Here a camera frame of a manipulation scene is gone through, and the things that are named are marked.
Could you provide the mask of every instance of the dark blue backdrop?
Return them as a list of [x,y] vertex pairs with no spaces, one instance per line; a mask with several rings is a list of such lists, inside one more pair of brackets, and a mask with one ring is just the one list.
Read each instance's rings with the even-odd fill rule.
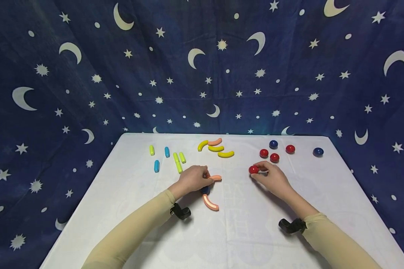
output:
[[0,268],[124,132],[329,136],[404,251],[404,0],[115,1],[0,1]]

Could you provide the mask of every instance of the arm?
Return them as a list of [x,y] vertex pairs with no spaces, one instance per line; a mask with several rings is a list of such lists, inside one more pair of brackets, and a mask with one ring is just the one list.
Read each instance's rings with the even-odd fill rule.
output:
[[268,175],[252,174],[251,177],[287,203],[296,215],[305,221],[307,229],[302,235],[334,269],[381,269],[373,258],[352,238],[315,209],[289,184],[278,166],[262,161],[255,164]]
[[170,217],[176,200],[214,181],[206,166],[192,166],[168,189],[131,213],[94,247],[82,269],[121,269],[154,228]]

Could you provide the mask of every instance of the crescent moon pattern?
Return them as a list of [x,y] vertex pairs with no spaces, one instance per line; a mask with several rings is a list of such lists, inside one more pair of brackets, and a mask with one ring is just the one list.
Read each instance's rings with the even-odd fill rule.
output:
[[326,0],[325,8],[323,9],[323,13],[326,17],[334,17],[343,12],[349,5],[342,7],[340,9],[335,7],[335,0]]
[[188,62],[189,62],[189,65],[190,65],[191,67],[193,67],[193,69],[196,69],[194,60],[195,60],[195,56],[196,56],[197,54],[203,54],[203,55],[205,55],[205,53],[204,53],[203,51],[201,51],[200,49],[191,49],[191,50],[189,51],[189,55],[187,56],[187,60],[188,60]]
[[67,221],[65,223],[60,223],[58,222],[58,219],[55,219],[55,229],[62,231],[67,224]]
[[123,21],[123,19],[120,17],[118,3],[116,3],[114,6],[114,20],[115,20],[115,23],[117,24],[117,26],[124,31],[128,31],[128,30],[132,29],[133,24],[135,23],[135,22],[126,23],[125,21]]
[[81,51],[74,43],[66,42],[61,44],[60,48],[58,49],[58,54],[61,54],[61,52],[64,50],[72,51],[72,53],[75,54],[76,64],[78,64],[81,61],[82,59]]
[[363,137],[359,137],[359,136],[356,134],[356,131],[355,131],[355,141],[356,141],[356,143],[357,143],[358,145],[363,145],[363,144],[365,144],[365,143],[367,142],[367,139],[368,139],[368,129],[367,129],[367,131],[365,132],[365,134],[364,134]]
[[281,135],[282,135],[282,136],[293,136],[293,134],[288,134],[288,133],[287,133],[287,129],[288,129],[289,127],[290,127],[290,126],[284,128],[283,131],[281,131]]
[[255,53],[256,56],[257,54],[259,54],[259,52],[262,51],[262,48],[265,46],[265,34],[262,32],[254,33],[247,39],[247,41],[251,39],[257,40],[259,42],[259,48]]
[[29,106],[24,99],[24,95],[26,92],[28,92],[29,90],[33,90],[33,88],[29,88],[29,87],[18,87],[15,88],[12,91],[12,99],[14,99],[15,104],[25,110],[28,111],[35,111],[37,109],[32,108],[31,106]]
[[220,115],[220,108],[218,107],[218,105],[214,105],[214,106],[215,106],[215,112],[212,114],[207,113],[207,115],[210,117],[218,117]]
[[90,144],[94,140],[94,134],[90,129],[82,129],[81,131],[84,131],[88,133],[88,140],[84,144]]
[[388,74],[389,67],[392,65],[392,63],[396,61],[403,61],[404,62],[404,51],[403,50],[398,50],[389,55],[388,59],[385,61],[385,65],[383,66],[383,71],[385,73],[385,77]]

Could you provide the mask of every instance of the blue toy piece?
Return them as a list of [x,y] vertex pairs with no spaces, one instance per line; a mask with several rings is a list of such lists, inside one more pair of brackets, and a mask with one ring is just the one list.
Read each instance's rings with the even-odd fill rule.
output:
[[201,192],[202,194],[209,195],[209,186],[203,187],[202,189],[200,189],[200,192]]
[[313,150],[313,155],[315,155],[316,157],[321,157],[323,156],[324,151],[321,148],[315,148]]
[[269,147],[272,149],[278,148],[278,142],[276,142],[275,140],[271,140],[271,142],[269,142]]
[[169,158],[171,156],[171,153],[169,152],[168,147],[165,147],[165,156],[166,156],[166,158]]
[[160,162],[159,160],[156,160],[154,162],[154,172],[158,173],[160,171]]

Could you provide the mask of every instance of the dark blue ball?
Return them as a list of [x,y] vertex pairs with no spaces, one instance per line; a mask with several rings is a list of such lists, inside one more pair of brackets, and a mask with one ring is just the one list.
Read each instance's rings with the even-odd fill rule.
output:
[[269,142],[269,147],[272,149],[276,149],[278,147],[278,142],[276,142],[275,140],[271,140],[271,142]]
[[315,148],[313,150],[313,155],[315,155],[316,157],[321,157],[323,156],[324,151],[321,148]]
[[202,193],[202,194],[209,194],[209,186],[205,186],[205,187],[203,187],[202,189],[200,189],[200,192]]

